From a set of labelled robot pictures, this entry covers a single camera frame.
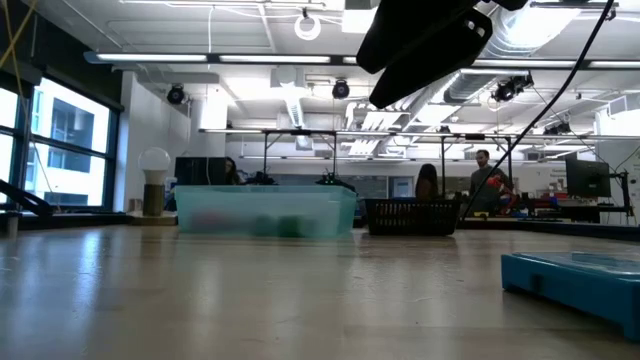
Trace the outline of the teal digital timer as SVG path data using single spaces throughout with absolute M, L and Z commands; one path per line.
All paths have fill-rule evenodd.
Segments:
M 619 325 L 640 342 L 640 257 L 588 252 L 501 256 L 506 291 L 520 291 Z

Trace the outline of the dark window frame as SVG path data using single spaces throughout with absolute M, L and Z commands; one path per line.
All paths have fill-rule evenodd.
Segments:
M 119 115 L 47 77 L 1 84 L 0 180 L 56 210 L 110 210 Z

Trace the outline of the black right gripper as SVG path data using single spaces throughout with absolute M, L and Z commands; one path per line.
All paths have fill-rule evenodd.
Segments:
M 516 11 L 529 0 L 481 1 Z M 475 0 L 380 0 L 356 55 L 370 74 L 386 67 L 369 101 L 387 107 L 471 66 L 493 34 L 491 19 L 474 7 Z

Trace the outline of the silver spiral air duct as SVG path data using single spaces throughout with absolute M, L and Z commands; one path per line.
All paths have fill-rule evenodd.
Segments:
M 493 35 L 480 53 L 481 58 L 530 57 L 556 38 L 581 11 L 579 9 L 532 8 L 496 10 L 491 20 Z M 495 80 L 495 75 L 460 75 L 444 92 L 444 100 L 464 103 Z

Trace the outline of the black mesh basket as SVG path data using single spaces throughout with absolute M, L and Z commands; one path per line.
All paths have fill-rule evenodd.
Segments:
M 455 232 L 460 202 L 415 198 L 364 199 L 369 233 L 374 236 L 448 236 Z

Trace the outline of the black computer monitor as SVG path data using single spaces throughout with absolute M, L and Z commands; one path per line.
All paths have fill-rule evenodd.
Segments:
M 224 185 L 226 159 L 224 157 L 178 157 L 174 176 L 178 185 Z

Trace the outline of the black aluminium table frame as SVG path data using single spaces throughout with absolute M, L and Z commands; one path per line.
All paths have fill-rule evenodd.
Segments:
M 0 230 L 6 230 L 10 218 L 18 219 L 20 230 L 45 230 L 61 228 L 95 227 L 106 225 L 134 225 L 139 221 L 133 215 L 112 212 L 81 211 L 57 214 L 50 218 L 40 218 L 31 213 L 18 212 L 13 204 L 0 204 Z M 640 242 L 640 225 L 622 226 L 605 224 L 573 224 L 567 222 L 542 221 L 541 219 L 471 219 L 458 223 L 464 230 L 515 230 L 531 231 L 569 236 L 614 239 Z

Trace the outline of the white globe bulb lamp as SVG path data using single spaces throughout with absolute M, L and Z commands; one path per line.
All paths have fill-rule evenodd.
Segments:
M 162 148 L 150 147 L 138 158 L 138 167 L 144 174 L 142 213 L 159 217 L 164 210 L 165 179 L 171 164 L 169 154 Z

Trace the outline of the black monitor on stand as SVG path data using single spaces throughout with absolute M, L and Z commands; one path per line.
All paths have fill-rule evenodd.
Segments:
M 609 166 L 604 162 L 566 159 L 566 187 L 570 196 L 610 197 Z

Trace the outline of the black metal post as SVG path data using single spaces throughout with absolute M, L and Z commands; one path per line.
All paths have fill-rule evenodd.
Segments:
M 609 177 L 611 179 L 615 179 L 619 181 L 619 187 L 621 188 L 622 191 L 622 198 L 623 198 L 623 212 L 625 213 L 626 217 L 633 217 L 634 216 L 634 211 L 633 211 L 633 206 L 631 205 L 631 199 L 630 199 L 630 195 L 629 195 L 629 185 L 628 185 L 628 175 L 629 173 L 626 171 L 623 172 L 615 172 L 609 175 Z

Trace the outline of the teal translucent plastic bin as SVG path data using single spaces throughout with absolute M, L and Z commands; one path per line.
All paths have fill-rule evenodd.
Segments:
M 280 237 L 278 220 L 300 215 L 315 223 L 305 238 L 341 238 L 349 235 L 357 208 L 357 195 L 339 186 L 186 186 L 175 188 L 178 228 L 183 233 L 241 237 Z M 196 212 L 229 214 L 236 221 L 234 230 L 221 233 L 195 233 L 188 221 Z

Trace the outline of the black overhead light bar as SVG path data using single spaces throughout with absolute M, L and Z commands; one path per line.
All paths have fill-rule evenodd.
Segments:
M 322 65 L 356 66 L 355 56 L 291 55 L 291 54 L 198 54 L 198 53 L 101 53 L 85 52 L 91 64 L 150 63 L 150 64 L 232 64 L 232 65 Z M 469 65 L 478 69 L 551 69 L 568 70 L 575 60 L 544 58 L 478 58 Z

